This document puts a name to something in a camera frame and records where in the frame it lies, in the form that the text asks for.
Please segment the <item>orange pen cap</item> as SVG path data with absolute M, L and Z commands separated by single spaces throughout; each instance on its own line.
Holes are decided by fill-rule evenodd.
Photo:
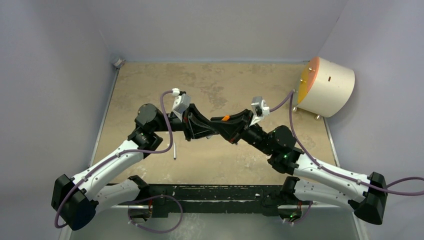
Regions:
M 228 121 L 230 119 L 229 115 L 225 115 L 221 120 L 222 121 Z

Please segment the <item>white pen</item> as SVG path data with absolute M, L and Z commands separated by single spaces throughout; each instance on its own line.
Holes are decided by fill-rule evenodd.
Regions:
M 176 159 L 177 159 L 177 145 L 174 142 L 173 143 L 173 160 L 176 160 Z

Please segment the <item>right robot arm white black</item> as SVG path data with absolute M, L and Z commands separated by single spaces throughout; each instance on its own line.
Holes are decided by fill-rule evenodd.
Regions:
M 289 185 L 280 191 L 284 202 L 292 204 L 309 193 L 298 188 L 300 178 L 307 178 L 330 189 L 318 201 L 346 206 L 367 223 L 383 223 L 388 194 L 382 191 L 387 186 L 382 174 L 351 172 L 310 157 L 295 146 L 297 139 L 287 126 L 265 132 L 258 123 L 252 124 L 253 119 L 253 112 L 245 109 L 235 115 L 212 117 L 209 125 L 231 144 L 247 142 L 269 156 L 267 161 L 274 170 L 292 176 Z

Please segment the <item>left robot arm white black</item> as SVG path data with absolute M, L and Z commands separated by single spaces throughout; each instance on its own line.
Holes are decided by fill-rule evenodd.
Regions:
M 174 132 L 184 132 L 188 140 L 218 135 L 210 120 L 189 104 L 179 118 L 165 113 L 162 105 L 142 105 L 135 118 L 135 128 L 112 153 L 88 169 L 72 177 L 66 174 L 54 182 L 51 206 L 56 211 L 54 226 L 79 230 L 104 208 L 134 201 L 138 205 L 149 199 L 147 188 L 130 177 L 120 184 L 110 181 L 124 170 L 150 155 L 165 154 L 174 143 Z

